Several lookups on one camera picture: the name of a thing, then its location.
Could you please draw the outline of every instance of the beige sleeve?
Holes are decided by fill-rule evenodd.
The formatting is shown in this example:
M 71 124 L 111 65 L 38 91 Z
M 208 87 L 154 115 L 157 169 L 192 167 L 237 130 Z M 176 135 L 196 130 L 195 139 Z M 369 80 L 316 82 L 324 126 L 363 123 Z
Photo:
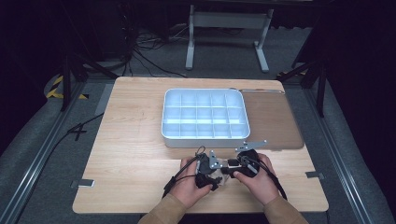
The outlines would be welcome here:
M 157 206 L 140 219 L 139 224 L 176 224 L 183 218 L 186 210 L 181 201 L 168 193 Z
M 264 214 L 271 224 L 308 223 L 297 209 L 280 196 L 264 206 Z

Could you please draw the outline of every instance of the metal clip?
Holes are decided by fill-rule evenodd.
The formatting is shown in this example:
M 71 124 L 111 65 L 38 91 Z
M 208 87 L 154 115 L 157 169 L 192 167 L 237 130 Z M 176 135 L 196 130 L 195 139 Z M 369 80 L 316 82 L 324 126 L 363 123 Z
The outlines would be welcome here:
M 222 164 L 218 161 L 218 158 L 216 157 L 213 150 L 209 152 L 209 166 L 212 170 L 220 169 L 222 167 Z
M 267 145 L 267 140 L 261 142 L 244 142 L 244 145 L 242 147 L 238 147 L 235 149 L 235 152 L 249 151 L 256 147 L 263 147 L 265 145 Z

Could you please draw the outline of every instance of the gray carpet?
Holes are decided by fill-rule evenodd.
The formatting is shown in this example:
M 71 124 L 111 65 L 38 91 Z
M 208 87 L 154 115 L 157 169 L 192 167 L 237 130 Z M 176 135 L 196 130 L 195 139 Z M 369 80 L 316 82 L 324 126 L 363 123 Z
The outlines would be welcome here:
M 270 67 L 268 74 L 261 72 L 252 47 L 252 41 L 255 40 L 255 36 L 258 36 L 258 33 L 254 31 L 243 31 L 239 35 L 229 35 L 216 30 L 199 32 L 196 36 L 192 71 L 184 69 L 187 52 L 185 39 L 180 39 L 160 49 L 142 51 L 142 53 L 160 67 L 168 71 L 183 73 L 188 77 L 274 79 L 279 72 L 290 70 L 290 65 L 309 32 L 309 29 L 269 31 L 264 44 L 264 52 Z M 125 76 L 177 77 L 177 75 L 166 74 L 155 68 L 139 56 L 137 58 L 142 60 L 147 68 L 142 66 L 137 59 L 132 59 L 131 69 L 127 67 Z M 123 70 L 120 68 L 115 72 L 121 75 Z M 112 82 L 113 80 L 100 74 L 90 76 L 83 90 L 83 93 L 89 94 L 90 97 L 87 100 L 77 100 L 61 129 L 61 135 L 76 124 L 91 119 L 104 110 Z M 321 184 L 330 205 L 328 214 L 303 213 L 303 215 L 310 223 L 328 223 L 327 215 L 329 215 L 331 223 L 359 223 L 334 169 L 325 136 L 314 119 L 316 111 L 310 108 L 309 101 L 304 94 L 305 90 L 295 85 L 285 85 L 285 89 L 313 163 L 317 171 L 325 176 L 321 180 Z M 49 99 L 0 158 L 0 211 L 6 208 L 7 203 L 3 202 L 8 202 L 11 199 L 13 192 L 21 182 L 24 171 L 40 148 L 40 144 L 45 140 L 61 105 L 61 99 Z M 367 205 L 373 222 L 394 223 L 386 200 L 361 158 L 330 86 L 326 90 L 324 113 L 333 138 L 353 174 L 361 192 L 361 198 Z M 70 184 L 73 180 L 82 177 L 100 121 L 101 118 L 84 125 L 83 130 L 87 132 L 83 133 L 77 141 L 75 134 L 69 134 L 56 147 L 21 214 L 19 223 L 137 222 L 139 219 L 137 214 L 78 215 L 72 210 L 77 190 L 71 189 Z M 211 222 L 246 223 L 248 220 L 255 220 L 255 218 L 257 217 L 244 217 L 238 222 L 234 217 L 217 216 L 213 217 Z M 201 220 L 208 222 L 205 216 Z

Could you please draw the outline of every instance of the dark background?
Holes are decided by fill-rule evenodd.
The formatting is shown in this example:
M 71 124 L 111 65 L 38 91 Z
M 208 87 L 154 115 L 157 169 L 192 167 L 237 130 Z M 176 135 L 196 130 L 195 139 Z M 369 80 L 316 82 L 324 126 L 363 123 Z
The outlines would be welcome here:
M 139 27 L 166 38 L 170 27 L 186 22 L 189 8 L 93 0 L 51 1 L 48 5 L 46 1 L 1 0 L 0 4 L 0 154 L 46 103 L 44 86 L 59 73 L 65 49 L 93 61 L 121 60 L 130 53 L 125 38 L 133 41 Z M 314 27 L 296 62 L 319 57 L 327 60 L 334 94 L 394 216 L 395 4 L 348 1 L 341 12 L 325 13 L 282 8 L 276 11 L 272 24 Z

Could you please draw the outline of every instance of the person's right hand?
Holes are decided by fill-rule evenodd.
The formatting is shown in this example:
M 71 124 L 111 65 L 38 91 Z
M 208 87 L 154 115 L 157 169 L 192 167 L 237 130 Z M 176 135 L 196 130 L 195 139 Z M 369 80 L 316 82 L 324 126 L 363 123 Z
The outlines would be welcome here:
M 275 175 L 275 171 L 270 159 L 266 155 L 261 153 L 258 154 L 259 160 L 263 161 L 267 165 L 268 169 Z M 252 178 L 237 171 L 233 172 L 233 176 L 245 184 L 254 197 L 256 197 L 260 203 L 262 203 L 262 205 L 268 204 L 279 196 L 279 191 L 275 186 L 274 181 L 262 168 L 260 168 L 260 171 L 257 173 L 257 175 Z

